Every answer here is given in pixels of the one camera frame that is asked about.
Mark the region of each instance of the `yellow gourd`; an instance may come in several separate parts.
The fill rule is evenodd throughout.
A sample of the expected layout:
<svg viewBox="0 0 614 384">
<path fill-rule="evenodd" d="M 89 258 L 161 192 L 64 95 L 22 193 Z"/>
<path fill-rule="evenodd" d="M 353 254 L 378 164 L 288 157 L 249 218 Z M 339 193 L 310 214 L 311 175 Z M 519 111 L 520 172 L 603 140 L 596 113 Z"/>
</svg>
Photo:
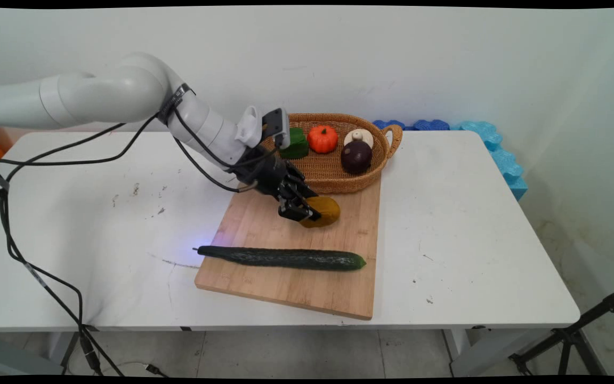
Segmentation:
<svg viewBox="0 0 614 384">
<path fill-rule="evenodd" d="M 338 221 L 341 216 L 341 207 L 335 200 L 326 196 L 307 197 L 307 204 L 321 213 L 321 218 L 317 221 L 304 219 L 300 224 L 305 228 L 319 228 L 329 226 Z"/>
</svg>

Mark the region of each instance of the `orange pumpkin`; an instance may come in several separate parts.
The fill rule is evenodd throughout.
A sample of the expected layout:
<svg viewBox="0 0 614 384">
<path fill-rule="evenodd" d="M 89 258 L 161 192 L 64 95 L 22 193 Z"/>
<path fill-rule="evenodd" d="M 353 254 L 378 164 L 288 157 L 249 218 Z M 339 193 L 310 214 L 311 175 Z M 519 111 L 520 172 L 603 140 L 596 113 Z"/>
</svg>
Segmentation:
<svg viewBox="0 0 614 384">
<path fill-rule="evenodd" d="M 329 153 L 338 146 L 338 133 L 332 126 L 318 125 L 310 129 L 307 142 L 315 153 Z"/>
</svg>

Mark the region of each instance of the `wicker basket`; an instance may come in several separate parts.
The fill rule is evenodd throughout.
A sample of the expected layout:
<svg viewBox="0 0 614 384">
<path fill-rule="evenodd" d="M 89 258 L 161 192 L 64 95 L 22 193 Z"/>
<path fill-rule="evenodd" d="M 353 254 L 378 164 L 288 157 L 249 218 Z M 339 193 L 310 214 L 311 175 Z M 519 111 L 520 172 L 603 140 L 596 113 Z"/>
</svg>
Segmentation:
<svg viewBox="0 0 614 384">
<path fill-rule="evenodd" d="M 391 125 L 380 130 L 370 122 L 351 115 L 289 114 L 288 119 L 290 126 L 302 128 L 305 136 L 312 127 L 317 125 L 332 126 L 338 133 L 338 147 L 331 153 L 322 155 L 310 150 L 309 155 L 290 160 L 300 172 L 304 173 L 305 182 L 317 194 L 349 194 L 368 187 L 381 177 L 385 163 L 394 155 L 402 141 L 402 128 L 399 125 Z M 366 173 L 351 175 L 343 170 L 341 151 L 343 151 L 343 141 L 348 132 L 360 128 L 366 129 L 373 135 L 373 158 Z M 390 144 L 387 143 L 385 137 L 389 131 L 392 131 L 392 143 Z M 267 138 L 262 145 L 266 148 L 273 148 L 273 141 Z"/>
</svg>

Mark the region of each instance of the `white mushroom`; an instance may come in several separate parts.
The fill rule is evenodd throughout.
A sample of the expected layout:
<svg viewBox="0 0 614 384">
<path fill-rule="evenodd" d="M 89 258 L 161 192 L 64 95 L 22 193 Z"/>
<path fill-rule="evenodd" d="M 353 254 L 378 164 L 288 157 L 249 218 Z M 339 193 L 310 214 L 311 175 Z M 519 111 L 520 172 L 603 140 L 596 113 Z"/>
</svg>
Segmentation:
<svg viewBox="0 0 614 384">
<path fill-rule="evenodd" d="M 355 129 L 353 131 L 349 131 L 348 135 L 345 136 L 344 145 L 348 145 L 351 141 L 363 141 L 367 143 L 371 149 L 373 149 L 373 135 L 366 129 Z"/>
</svg>

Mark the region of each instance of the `floor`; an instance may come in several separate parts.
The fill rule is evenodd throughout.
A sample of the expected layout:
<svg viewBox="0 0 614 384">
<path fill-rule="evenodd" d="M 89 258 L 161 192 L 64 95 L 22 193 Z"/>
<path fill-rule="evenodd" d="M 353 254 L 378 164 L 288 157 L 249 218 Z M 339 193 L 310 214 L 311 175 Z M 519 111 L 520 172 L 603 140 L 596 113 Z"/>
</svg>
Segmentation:
<svg viewBox="0 0 614 384">
<path fill-rule="evenodd" d="M 153 364 L 170 377 L 373 379 L 451 377 L 441 331 L 214 331 L 98 332 L 93 334 L 126 376 L 153 377 Z M 48 353 L 47 333 L 0 333 L 17 348 Z M 471 342 L 480 337 L 470 333 Z M 560 347 L 528 364 L 534 374 L 556 374 Z M 101 360 L 105 375 L 115 371 Z M 66 374 L 91 375 L 76 345 Z M 568 374 L 587 374 L 573 349 Z M 480 376 L 516 376 L 504 360 Z"/>
</svg>

